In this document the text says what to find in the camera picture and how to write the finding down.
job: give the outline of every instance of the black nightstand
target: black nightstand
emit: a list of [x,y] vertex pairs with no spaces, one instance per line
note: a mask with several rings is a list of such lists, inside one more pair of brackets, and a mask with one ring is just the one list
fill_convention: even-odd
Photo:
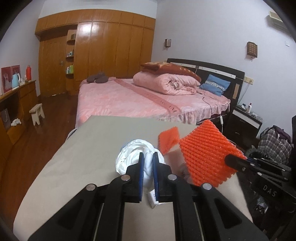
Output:
[[262,122],[237,106],[229,117],[223,135],[239,147],[248,149],[254,144]]

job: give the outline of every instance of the framed photo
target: framed photo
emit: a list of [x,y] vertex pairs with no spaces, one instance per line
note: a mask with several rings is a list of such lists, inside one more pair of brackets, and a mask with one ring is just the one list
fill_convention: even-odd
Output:
[[12,89],[11,67],[1,68],[1,79],[2,79],[2,85],[3,85],[3,92],[5,93],[11,90]]
[[20,66],[19,65],[11,66],[11,73],[12,73],[12,75],[20,74]]

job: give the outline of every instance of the wooden stool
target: wooden stool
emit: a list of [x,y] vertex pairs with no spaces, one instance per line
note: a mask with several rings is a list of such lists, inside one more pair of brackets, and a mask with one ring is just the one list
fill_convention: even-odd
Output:
[[38,125],[40,125],[40,120],[39,120],[40,115],[42,116],[43,119],[45,118],[45,115],[42,109],[42,104],[35,105],[29,112],[32,113],[33,125],[35,125],[36,122]]

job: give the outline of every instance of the blue gripper pad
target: blue gripper pad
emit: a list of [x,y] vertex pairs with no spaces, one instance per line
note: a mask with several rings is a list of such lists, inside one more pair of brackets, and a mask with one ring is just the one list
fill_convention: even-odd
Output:
[[157,166],[159,164],[158,153],[154,152],[152,157],[153,164],[153,178],[154,178],[154,190],[155,190],[155,198],[159,200],[159,188],[158,188],[158,176],[157,176]]
[[139,174],[139,198],[142,201],[143,183],[144,183],[144,154],[141,152],[139,156],[140,174]]

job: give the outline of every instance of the headboard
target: headboard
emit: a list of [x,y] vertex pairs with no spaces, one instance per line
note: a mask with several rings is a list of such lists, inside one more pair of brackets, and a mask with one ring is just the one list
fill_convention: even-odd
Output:
[[168,58],[167,62],[181,65],[190,69],[199,77],[201,77],[201,84],[203,84],[207,80],[210,74],[229,81],[230,86],[227,88],[223,95],[231,100],[231,112],[237,106],[239,95],[242,90],[242,84],[244,81],[244,72],[217,64],[195,60]]

